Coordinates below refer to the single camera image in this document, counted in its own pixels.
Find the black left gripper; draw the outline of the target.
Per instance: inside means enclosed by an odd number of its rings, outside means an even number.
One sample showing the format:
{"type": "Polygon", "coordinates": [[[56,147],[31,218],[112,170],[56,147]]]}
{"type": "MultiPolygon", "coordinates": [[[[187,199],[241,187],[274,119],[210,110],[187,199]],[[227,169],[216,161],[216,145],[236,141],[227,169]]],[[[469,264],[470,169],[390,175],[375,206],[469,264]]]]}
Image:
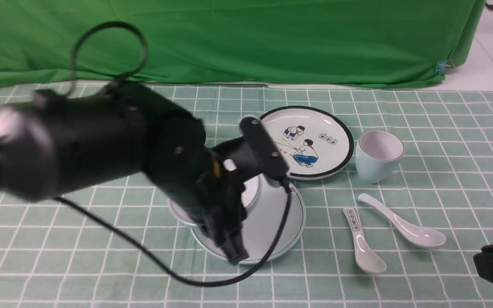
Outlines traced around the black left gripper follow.
{"type": "Polygon", "coordinates": [[[227,261],[239,264],[249,257],[242,229],[247,210],[241,200],[249,169],[229,170],[227,159],[245,147],[244,137],[214,148],[205,145],[203,122],[192,116],[151,118],[146,133],[143,171],[193,223],[203,223],[205,236],[227,261]]]}

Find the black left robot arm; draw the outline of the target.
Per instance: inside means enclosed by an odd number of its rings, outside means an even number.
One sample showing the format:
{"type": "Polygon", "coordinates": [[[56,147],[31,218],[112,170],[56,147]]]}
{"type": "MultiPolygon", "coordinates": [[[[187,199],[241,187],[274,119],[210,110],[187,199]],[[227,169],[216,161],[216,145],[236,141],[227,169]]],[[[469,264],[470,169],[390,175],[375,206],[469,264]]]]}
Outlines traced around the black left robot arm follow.
{"type": "Polygon", "coordinates": [[[0,192],[33,203],[143,173],[198,224],[243,221],[245,185],[201,119],[135,82],[80,98],[39,89],[0,107],[0,192]]]}

